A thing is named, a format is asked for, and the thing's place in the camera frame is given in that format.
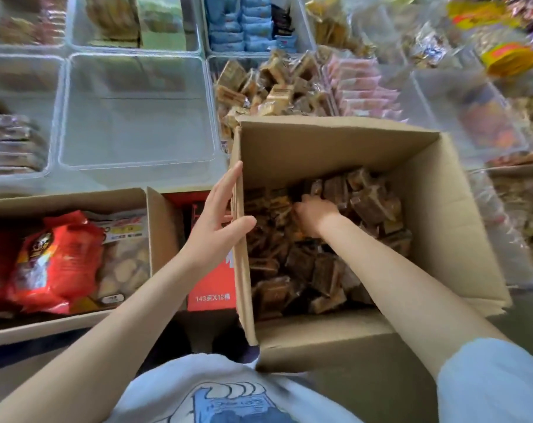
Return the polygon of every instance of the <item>white sleeve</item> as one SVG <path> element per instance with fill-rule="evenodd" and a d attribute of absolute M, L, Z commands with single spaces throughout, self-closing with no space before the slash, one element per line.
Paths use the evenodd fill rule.
<path fill-rule="evenodd" d="M 494 338 L 464 345 L 439 372 L 440 423 L 533 422 L 533 356 Z"/>

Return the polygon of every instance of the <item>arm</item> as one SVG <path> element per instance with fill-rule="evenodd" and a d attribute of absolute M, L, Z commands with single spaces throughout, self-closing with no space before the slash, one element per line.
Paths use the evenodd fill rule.
<path fill-rule="evenodd" d="M 509 341 L 453 291 L 342 216 L 327 200 L 295 205 L 306 234 L 322 237 L 361 279 L 378 309 L 437 378 L 464 344 Z"/>
<path fill-rule="evenodd" d="M 228 227 L 225 210 L 243 163 L 210 191 L 186 245 L 133 296 L 0 403 L 0 423 L 99 423 L 108 417 L 195 283 L 256 223 Z"/>

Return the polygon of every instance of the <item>open cardboard box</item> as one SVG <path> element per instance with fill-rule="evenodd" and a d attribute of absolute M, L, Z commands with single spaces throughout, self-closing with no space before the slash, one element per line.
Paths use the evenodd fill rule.
<path fill-rule="evenodd" d="M 0 219 L 40 219 L 73 210 L 99 214 L 147 208 L 151 276 L 178 253 L 174 207 L 151 188 L 130 188 L 92 193 L 0 199 Z M 16 343 L 79 328 L 93 327 L 111 310 L 101 310 L 63 318 L 47 318 L 35 323 L 0 329 L 0 345 Z"/>
<path fill-rule="evenodd" d="M 232 163 L 244 162 L 232 201 L 243 216 L 243 190 L 287 187 L 306 178 L 365 166 L 386 172 L 402 199 L 414 240 L 410 259 L 484 316 L 511 305 L 466 175 L 448 135 L 358 117 L 241 117 Z M 246 239 L 233 249 L 237 310 L 258 369 L 304 371 L 358 360 L 386 349 L 393 327 L 377 310 L 298 316 L 255 323 Z M 417 300 L 418 297 L 405 297 Z"/>

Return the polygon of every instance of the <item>left hand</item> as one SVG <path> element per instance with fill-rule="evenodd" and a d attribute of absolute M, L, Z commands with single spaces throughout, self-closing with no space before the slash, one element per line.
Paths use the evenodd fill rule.
<path fill-rule="evenodd" d="M 191 267 L 198 271 L 198 278 L 206 276 L 216 268 L 234 245 L 257 223 L 254 216 L 243 216 L 232 221 L 232 216 L 226 215 L 233 187 L 242 173 L 243 162 L 239 161 L 214 185 L 200 218 L 178 254 L 186 258 Z M 229 221 L 232 222 L 228 226 L 221 227 Z"/>

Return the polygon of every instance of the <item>red box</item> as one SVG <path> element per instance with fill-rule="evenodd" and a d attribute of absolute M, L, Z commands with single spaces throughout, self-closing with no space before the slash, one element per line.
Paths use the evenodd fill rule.
<path fill-rule="evenodd" d="M 178 207 L 191 205 L 193 227 L 203 208 L 208 192 L 170 193 L 165 197 Z M 230 252 L 224 262 L 196 284 L 188 295 L 189 312 L 235 308 L 235 271 Z"/>

